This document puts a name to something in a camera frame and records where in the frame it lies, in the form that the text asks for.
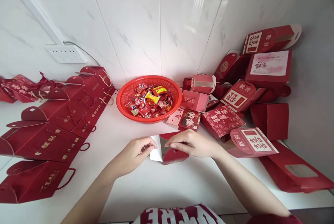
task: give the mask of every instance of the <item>white label on box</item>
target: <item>white label on box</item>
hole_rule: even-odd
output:
[[[224,97],[224,100],[227,101],[231,106],[239,108],[245,101],[246,97],[242,96],[240,93],[237,93],[234,90],[230,90]]]
[[[151,138],[157,144],[158,149],[153,149],[150,152],[150,159],[154,160],[154,161],[163,161],[163,159],[162,159],[162,151],[161,151],[161,143],[160,143],[160,136],[159,135],[155,135],[155,136],[151,136]]]
[[[251,34],[248,38],[246,53],[257,52],[262,32]]]
[[[272,151],[261,135],[254,129],[241,130],[247,141],[256,152]]]
[[[250,75],[285,76],[289,51],[254,55]]]

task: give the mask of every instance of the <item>white paper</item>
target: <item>white paper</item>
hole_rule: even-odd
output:
[[[154,161],[163,161],[162,160],[162,151],[161,151],[161,143],[160,143],[160,136],[155,135],[151,136],[151,138],[156,142],[158,149],[153,149],[150,152],[150,159]]]

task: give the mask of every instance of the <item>marble tile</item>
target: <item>marble tile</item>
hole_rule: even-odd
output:
[[[59,64],[46,51],[53,40],[22,0],[0,0],[0,74],[12,78],[23,74],[37,82],[46,77],[64,80],[84,64]]]
[[[161,75],[159,0],[97,0],[127,81]]]
[[[230,49],[242,50],[245,37],[277,26],[295,0],[222,0],[198,73],[214,73]]]
[[[196,74],[221,0],[160,0],[161,73],[175,81]]]
[[[107,70],[112,82],[125,82],[96,0],[37,1],[66,40],[89,52]]]

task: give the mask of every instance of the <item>red plastic basket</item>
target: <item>red plastic basket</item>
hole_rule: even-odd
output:
[[[162,85],[167,90],[170,90],[170,93],[175,97],[172,109],[168,113],[163,114],[157,118],[139,118],[133,116],[132,113],[129,111],[129,109],[124,106],[133,99],[133,96],[137,93],[135,91],[135,88],[137,88],[141,83],[145,83],[146,85],[153,85],[153,84]],[[157,123],[168,118],[172,113],[174,113],[179,108],[179,106],[181,105],[181,101],[182,101],[181,88],[173,80],[157,75],[142,76],[129,81],[121,88],[121,90],[119,90],[116,98],[117,108],[125,117],[133,121],[138,121],[148,124]]]

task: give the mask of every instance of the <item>electrical outlet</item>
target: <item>electrical outlet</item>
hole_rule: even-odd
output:
[[[87,63],[85,53],[75,45],[46,45],[45,48],[58,63]]]

